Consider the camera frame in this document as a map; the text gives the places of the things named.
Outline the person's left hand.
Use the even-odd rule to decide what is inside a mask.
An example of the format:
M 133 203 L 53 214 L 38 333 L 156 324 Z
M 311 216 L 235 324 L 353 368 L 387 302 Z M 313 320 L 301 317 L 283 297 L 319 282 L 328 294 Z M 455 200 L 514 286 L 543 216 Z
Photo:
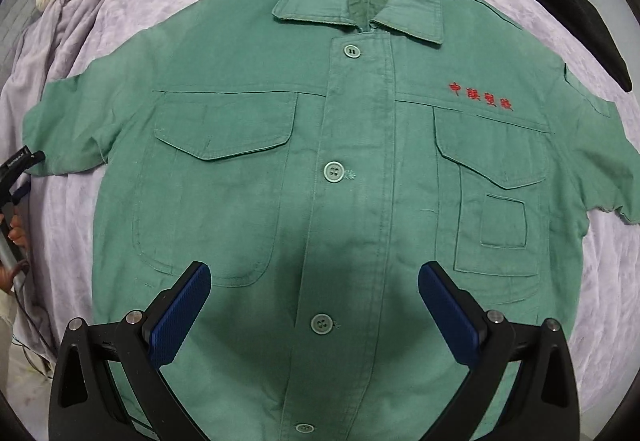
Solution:
M 9 224 L 9 230 L 9 240 L 16 247 L 26 250 L 28 248 L 28 238 L 21 216 L 17 212 L 12 216 Z M 6 294 L 9 294 L 12 291 L 13 281 L 19 271 L 20 268 L 17 265 L 11 268 L 1 265 L 0 286 L 1 290 Z

